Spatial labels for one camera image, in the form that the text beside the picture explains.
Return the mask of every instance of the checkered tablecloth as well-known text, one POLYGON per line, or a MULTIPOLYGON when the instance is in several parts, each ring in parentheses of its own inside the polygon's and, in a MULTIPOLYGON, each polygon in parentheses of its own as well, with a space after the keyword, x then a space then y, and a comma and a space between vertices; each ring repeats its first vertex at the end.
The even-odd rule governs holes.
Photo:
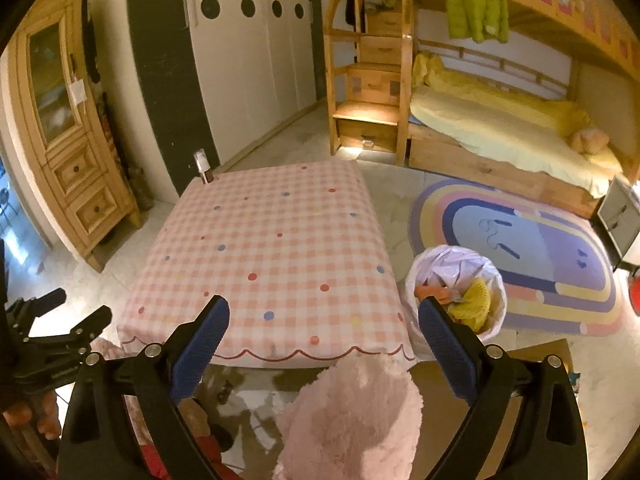
POLYGON ((369 192, 332 159, 194 179, 147 257, 118 333, 164 342, 214 294, 229 328, 212 362, 319 367, 350 352, 414 354, 369 192))

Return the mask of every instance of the green puffer jacket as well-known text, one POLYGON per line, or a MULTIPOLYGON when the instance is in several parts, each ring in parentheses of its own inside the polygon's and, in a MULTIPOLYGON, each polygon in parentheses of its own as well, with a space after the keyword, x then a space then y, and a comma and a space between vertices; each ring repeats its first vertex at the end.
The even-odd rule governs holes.
POLYGON ((451 38, 509 41, 507 0, 447 0, 447 21, 451 38))

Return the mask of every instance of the human hand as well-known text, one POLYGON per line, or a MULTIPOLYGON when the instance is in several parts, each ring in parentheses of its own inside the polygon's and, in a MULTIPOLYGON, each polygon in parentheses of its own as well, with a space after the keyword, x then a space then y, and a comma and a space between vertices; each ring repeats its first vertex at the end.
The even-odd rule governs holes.
MULTIPOLYGON (((44 415, 38 420, 38 432, 47 440, 57 439, 62 434, 62 428, 58 420, 58 403, 54 391, 42 396, 42 412, 44 415)), ((3 415, 10 428, 19 428, 31 421, 32 413, 25 403, 19 402, 6 410, 3 415)))

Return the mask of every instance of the white trash bag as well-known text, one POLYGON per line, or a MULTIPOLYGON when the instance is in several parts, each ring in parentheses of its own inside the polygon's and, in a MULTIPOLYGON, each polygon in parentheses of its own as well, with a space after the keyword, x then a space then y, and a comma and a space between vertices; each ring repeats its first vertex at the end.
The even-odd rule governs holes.
POLYGON ((433 352, 422 335, 418 323, 417 285, 445 286, 463 295, 474 278, 482 278, 491 293, 489 315, 480 333, 483 343, 498 335, 507 314, 507 293, 502 276, 491 260, 464 247, 440 245, 419 254, 404 280, 402 307, 415 356, 420 361, 433 361, 433 352))

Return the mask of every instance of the blue and purple rug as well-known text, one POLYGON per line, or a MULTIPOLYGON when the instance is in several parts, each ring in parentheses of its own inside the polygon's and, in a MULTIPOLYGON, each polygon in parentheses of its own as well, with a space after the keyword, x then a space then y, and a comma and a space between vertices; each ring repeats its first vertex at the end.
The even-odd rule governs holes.
POLYGON ((409 219, 414 254, 441 244, 489 258, 508 296, 505 327, 609 335, 622 326, 622 294, 589 223, 500 190, 435 176, 409 219))

